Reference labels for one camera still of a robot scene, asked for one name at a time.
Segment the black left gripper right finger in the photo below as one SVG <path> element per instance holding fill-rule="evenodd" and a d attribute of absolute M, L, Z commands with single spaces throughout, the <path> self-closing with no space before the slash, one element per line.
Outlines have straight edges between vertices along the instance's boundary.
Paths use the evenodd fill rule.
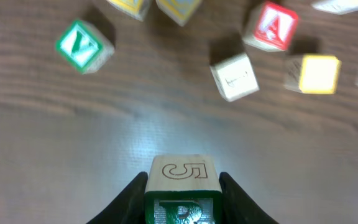
<path fill-rule="evenodd" d="M 223 223 L 278 224 L 227 172 L 220 173 L 219 183 L 223 192 Z"/>

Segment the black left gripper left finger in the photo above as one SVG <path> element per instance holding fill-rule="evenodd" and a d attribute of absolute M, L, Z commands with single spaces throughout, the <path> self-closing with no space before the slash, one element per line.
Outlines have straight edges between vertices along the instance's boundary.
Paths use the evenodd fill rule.
<path fill-rule="evenodd" d="M 146 172 L 139 172 L 116 198 L 86 224 L 146 224 Z"/>

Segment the green R letter block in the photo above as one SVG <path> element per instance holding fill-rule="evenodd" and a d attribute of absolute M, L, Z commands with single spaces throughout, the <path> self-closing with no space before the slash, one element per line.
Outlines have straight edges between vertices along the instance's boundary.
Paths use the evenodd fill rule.
<path fill-rule="evenodd" d="M 219 224 L 222 199 L 211 156 L 155 156 L 145 187 L 145 222 Z"/>

